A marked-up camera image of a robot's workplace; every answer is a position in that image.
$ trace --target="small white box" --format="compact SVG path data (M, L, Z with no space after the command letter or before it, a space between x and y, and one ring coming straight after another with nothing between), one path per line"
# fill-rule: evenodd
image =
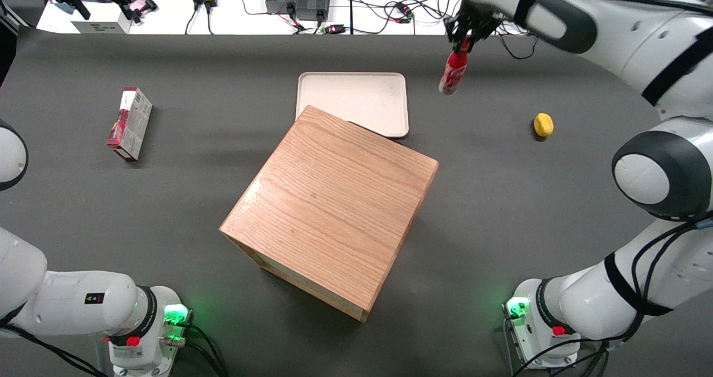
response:
M84 2L84 6L90 12L89 20L79 14L79 11L72 12L72 25L80 33L118 33L125 34L131 28L131 19L126 19L121 8L113 2Z
M111 128L106 145L125 161L138 160L152 108L151 101L138 87L124 89L119 116Z

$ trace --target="red bottle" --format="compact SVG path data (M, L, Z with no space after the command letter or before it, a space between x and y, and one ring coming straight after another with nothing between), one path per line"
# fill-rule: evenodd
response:
M451 52L451 55L448 56L446 70L443 71L441 83L438 85L438 90L444 95L453 95L460 85L463 74L466 73L466 67L468 67L468 47L470 46L471 37L466 37L461 44L461 49L458 52Z

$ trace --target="green led light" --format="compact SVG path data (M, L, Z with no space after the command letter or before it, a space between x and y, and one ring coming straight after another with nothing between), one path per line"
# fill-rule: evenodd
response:
M510 298L506 305L512 319L519 319L525 316L525 313L530 307L530 299L518 298L517 296Z
M178 303L163 308L163 320L167 323L185 323L188 321L188 308Z

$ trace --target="gray table surface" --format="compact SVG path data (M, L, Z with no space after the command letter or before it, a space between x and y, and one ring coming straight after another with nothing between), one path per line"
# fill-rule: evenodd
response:
M25 30L0 116L25 138L29 170L0 194L0 225L43 250L51 270L174 288L236 376L505 377L499 306L512 289L590 266L651 222L609 164L658 120L615 77L543 43L526 61L495 39L479 44L446 97L448 50L445 37ZM403 143L441 162L366 324L260 270L217 230L292 124L306 71L402 73ZM141 161L125 164L104 144L134 85L155 111ZM528 129L540 111L555 121L544 143ZM607 375L711 375L711 306L706 293L644 324ZM49 341L94 359L92 339ZM173 375L210 373L182 351ZM0 340L0 374L80 375L11 339Z

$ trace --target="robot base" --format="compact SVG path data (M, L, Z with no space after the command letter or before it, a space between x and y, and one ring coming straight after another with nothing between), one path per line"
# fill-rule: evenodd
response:
M552 329L545 324L537 305L535 305L535 293L541 282L541 279L524 281L517 286L512 298L504 305L506 317L510 319L510 336L515 343L517 355L523 364L548 347L564 341L581 338L580 334L554 336ZM514 314L510 310L513 306L519 308L517 310L519 317L517 318L514 318ZM535 359L528 366L528 369L558 369L566 367L577 361L579 347L579 343L556 347Z
M165 377L171 372L178 347L160 344L159 339L168 336L183 337L185 329L165 323L163 309L181 301L173 289L165 286L152 286L151 291L156 295L156 319L148 333L141 338L140 346L114 346L109 343L115 376Z

